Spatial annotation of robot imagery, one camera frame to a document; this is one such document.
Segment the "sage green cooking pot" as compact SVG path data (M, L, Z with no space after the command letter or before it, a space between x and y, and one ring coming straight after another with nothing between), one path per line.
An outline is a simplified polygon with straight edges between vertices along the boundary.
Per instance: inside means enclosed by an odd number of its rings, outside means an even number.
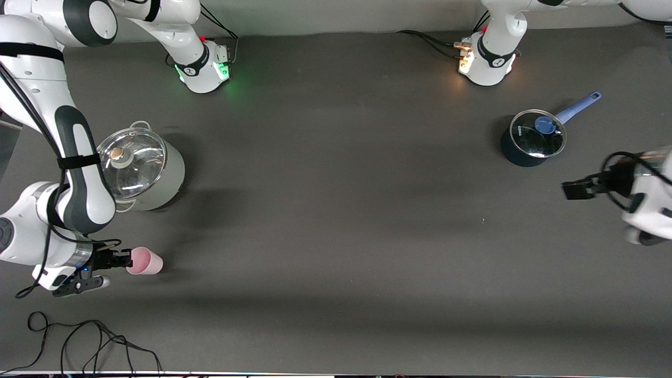
M139 126L151 128L146 121L137 121L130 125L130 127ZM163 137L161 139L165 142L166 161L159 179L148 190L139 194L139 196L120 201L116 200L113 196L116 212L151 211L164 206L180 191L185 179L185 164L182 154L172 144L168 143L166 139Z

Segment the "pink plastic cup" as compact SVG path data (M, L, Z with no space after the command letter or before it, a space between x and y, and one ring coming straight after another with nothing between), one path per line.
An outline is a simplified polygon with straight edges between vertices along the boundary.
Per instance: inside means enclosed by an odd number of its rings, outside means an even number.
M132 275L156 275L163 268L163 259L146 247L131 250L131 266L125 268Z

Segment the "glass lid with blue knob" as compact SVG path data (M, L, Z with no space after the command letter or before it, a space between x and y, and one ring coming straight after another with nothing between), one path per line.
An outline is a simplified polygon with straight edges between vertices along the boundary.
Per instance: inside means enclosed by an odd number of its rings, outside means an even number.
M547 159L559 155L566 145L566 129L559 118L544 110L516 114L509 125L513 146L528 157Z

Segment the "dark blue saucepan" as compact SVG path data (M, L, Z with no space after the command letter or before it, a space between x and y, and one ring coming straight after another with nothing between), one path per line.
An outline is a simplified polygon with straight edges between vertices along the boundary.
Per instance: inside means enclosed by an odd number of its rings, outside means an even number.
M565 127L565 124L567 122L569 122L569 120L571 120L571 118L575 117L576 115L579 114L579 112L581 112L581 111L585 110L586 108L590 107L591 105L593 105L594 103L599 101L601 98L602 98L602 94L598 91L595 91L595 92L587 95L585 98L582 98L578 102L574 103L574 105L568 107L567 109L562 110L561 112L559 112L557 114L552 114L552 115L559 118L559 120L561 121L561 123ZM533 158L533 157L528 157L526 154L518 151L518 149L516 149L513 146L513 143L511 142L511 140L509 138L509 132L508 131L509 131L509 126L502 132L502 136L501 136L501 140L500 140L500 147L501 147L502 155L504 155L504 157L509 162L513 163L514 165L521 166L521 167L534 167L534 166L538 166L538 165L544 163L545 160L549 159L549 158L547 158L547 159L537 159L537 158Z

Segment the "dark grey table mat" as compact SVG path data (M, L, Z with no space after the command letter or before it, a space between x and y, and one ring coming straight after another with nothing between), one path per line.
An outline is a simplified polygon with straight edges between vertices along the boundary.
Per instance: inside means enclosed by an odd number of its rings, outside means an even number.
M481 88L410 35L243 38L207 95L154 43L66 52L96 142L145 120L186 180L99 233L161 255L158 275L18 300L31 268L0 262L0 371L38 354L38 310L101 320L172 371L672 376L672 243L634 246L607 198L561 190L672 144L663 31L538 29L519 49ZM559 155L502 155L516 114L595 91Z

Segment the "glass lid with beige knob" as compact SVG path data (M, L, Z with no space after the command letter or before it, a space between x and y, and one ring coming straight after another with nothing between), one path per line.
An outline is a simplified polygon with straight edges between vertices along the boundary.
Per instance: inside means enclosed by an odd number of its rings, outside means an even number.
M146 191L165 167L165 142L147 126L112 134L98 146L104 179L116 200Z

